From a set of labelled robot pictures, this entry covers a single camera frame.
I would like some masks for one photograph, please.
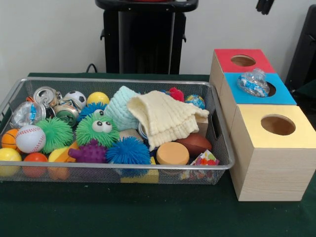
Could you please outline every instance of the metal basket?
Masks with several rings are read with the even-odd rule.
[[[92,164],[92,163],[57,163],[57,162],[16,162],[0,161],[0,174],[3,169],[18,169],[8,177],[0,176],[3,181],[39,181],[39,182],[100,182],[100,183],[159,183],[159,184],[216,184],[225,170],[235,163],[232,146],[226,129],[221,107],[215,88],[206,82],[191,81],[150,81],[126,79],[68,79],[68,78],[26,78],[18,81],[10,90],[0,106],[1,136],[10,129],[9,121],[12,112],[32,96],[41,86],[50,86],[59,90],[63,95],[72,90],[81,91],[89,95],[95,91],[102,91],[110,98],[121,86],[139,92],[148,93],[152,90],[169,90],[177,87],[185,95],[201,95],[205,100],[208,117],[207,139],[213,146],[213,154],[220,161],[218,166],[192,165],[131,165],[131,164]],[[39,178],[31,178],[24,174],[46,169]],[[189,179],[181,177],[192,174]],[[204,172],[204,177],[197,177],[197,173]]]

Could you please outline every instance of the yellow cloth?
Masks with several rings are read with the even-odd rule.
[[[196,116],[207,118],[209,114],[207,110],[177,101],[159,91],[131,98],[127,108],[145,128],[150,151],[198,132]]]

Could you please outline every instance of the yellow ball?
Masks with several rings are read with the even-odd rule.
[[[63,147],[60,149],[54,150],[48,157],[48,162],[54,162],[68,147]]]
[[[22,161],[20,153],[12,148],[0,149],[0,161]],[[15,174],[20,169],[19,166],[0,166],[0,176],[8,177]]]
[[[108,96],[102,92],[94,92],[91,95],[89,95],[87,99],[87,104],[92,104],[92,103],[98,103],[101,102],[104,105],[108,104],[110,102]]]

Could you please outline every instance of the green fuzzy ball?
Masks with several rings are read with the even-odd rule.
[[[109,148],[112,143],[119,139],[119,131],[111,118],[91,114],[78,124],[76,139],[79,146],[84,146],[95,139],[100,146]]]
[[[36,126],[40,127],[46,135],[46,143],[42,150],[45,154],[69,146],[74,139],[71,127],[59,118],[41,120]]]

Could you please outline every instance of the toy eye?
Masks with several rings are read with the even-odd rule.
[[[103,116],[104,115],[104,111],[103,110],[96,110],[93,112],[94,115],[101,115]]]
[[[112,124],[110,122],[103,123],[103,131],[109,133],[112,131]]]
[[[104,127],[104,125],[101,121],[94,121],[92,124],[92,129],[95,132],[103,132],[103,127]]]

